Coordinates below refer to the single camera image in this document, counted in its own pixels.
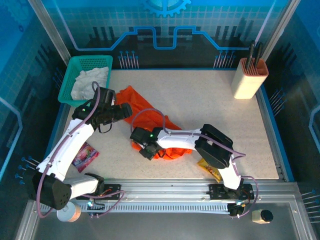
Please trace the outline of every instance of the gear logo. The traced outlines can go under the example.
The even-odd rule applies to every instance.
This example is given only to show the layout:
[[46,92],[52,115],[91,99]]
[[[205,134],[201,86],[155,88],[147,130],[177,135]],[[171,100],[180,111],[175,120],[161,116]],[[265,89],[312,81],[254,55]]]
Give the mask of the gear logo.
[[180,11],[185,10],[186,5],[190,3],[190,0],[142,0],[145,10],[149,10],[150,14],[155,14],[157,17],[162,15],[164,18],[180,14]]

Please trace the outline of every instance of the pink snack package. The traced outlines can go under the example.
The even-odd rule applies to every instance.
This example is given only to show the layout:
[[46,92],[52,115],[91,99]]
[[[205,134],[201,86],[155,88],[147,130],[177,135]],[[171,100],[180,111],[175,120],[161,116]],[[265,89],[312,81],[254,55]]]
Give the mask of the pink snack package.
[[85,142],[73,159],[72,164],[81,173],[98,156],[99,152]]

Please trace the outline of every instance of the blue wall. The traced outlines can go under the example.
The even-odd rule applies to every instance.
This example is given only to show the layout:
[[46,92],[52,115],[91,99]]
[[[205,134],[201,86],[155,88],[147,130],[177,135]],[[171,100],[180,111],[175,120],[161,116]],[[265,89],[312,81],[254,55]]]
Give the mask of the blue wall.
[[45,7],[73,56],[112,55],[115,69],[233,69],[252,40],[267,42],[286,3],[47,0]]

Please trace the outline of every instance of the yellow snack bag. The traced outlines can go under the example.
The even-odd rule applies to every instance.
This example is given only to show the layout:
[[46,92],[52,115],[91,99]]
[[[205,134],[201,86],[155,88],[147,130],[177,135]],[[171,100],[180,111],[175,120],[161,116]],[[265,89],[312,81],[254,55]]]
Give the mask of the yellow snack bag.
[[206,160],[204,160],[203,158],[197,162],[197,164],[204,169],[205,171],[209,172],[214,178],[215,180],[220,183],[220,181],[222,180],[222,177],[218,171],[217,168],[210,166]]

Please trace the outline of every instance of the teal basket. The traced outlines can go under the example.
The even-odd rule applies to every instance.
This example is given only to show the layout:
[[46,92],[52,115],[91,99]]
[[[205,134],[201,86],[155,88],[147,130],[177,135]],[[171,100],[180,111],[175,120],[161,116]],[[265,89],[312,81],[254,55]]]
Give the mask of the teal basket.
[[71,91],[76,82],[76,77],[79,76],[82,70],[89,71],[94,68],[109,67],[106,86],[101,86],[108,88],[112,69],[112,60],[113,58],[110,55],[87,55],[72,57],[69,61],[68,67],[66,68],[66,72],[58,96],[58,101],[60,103],[69,104],[72,107],[78,107],[87,101],[73,100],[71,97]]

